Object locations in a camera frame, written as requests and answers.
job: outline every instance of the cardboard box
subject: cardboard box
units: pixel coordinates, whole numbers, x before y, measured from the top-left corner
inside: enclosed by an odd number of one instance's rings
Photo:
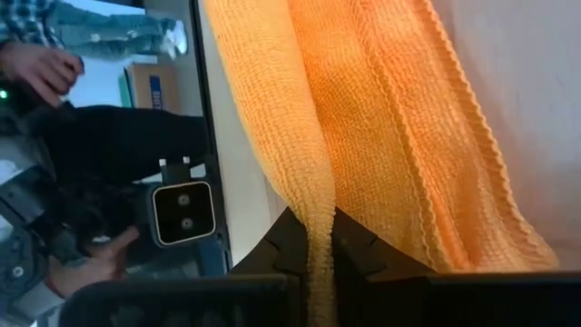
[[[131,64],[119,78],[124,107],[180,113],[175,69],[169,65]]]

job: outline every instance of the orange towel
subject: orange towel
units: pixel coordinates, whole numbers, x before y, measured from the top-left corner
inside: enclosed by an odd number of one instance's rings
[[[335,205],[440,272],[556,267],[428,0],[206,10],[253,149],[309,233],[310,322],[332,318]]]

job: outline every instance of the black pants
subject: black pants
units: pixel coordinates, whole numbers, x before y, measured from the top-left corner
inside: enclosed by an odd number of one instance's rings
[[[52,126],[44,142],[57,179],[69,182],[93,175],[127,184],[159,173],[159,159],[190,156],[202,164],[207,151],[203,117],[108,105],[77,108],[70,123]]]

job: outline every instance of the plaid shirt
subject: plaid shirt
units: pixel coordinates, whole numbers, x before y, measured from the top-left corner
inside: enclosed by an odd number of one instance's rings
[[[54,30],[44,24],[54,1],[59,0],[0,0],[0,42],[63,48]]]

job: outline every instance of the blue label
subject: blue label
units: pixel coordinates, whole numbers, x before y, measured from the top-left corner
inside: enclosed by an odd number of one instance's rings
[[[149,76],[149,88],[152,91],[153,109],[163,110],[162,80],[160,76]]]

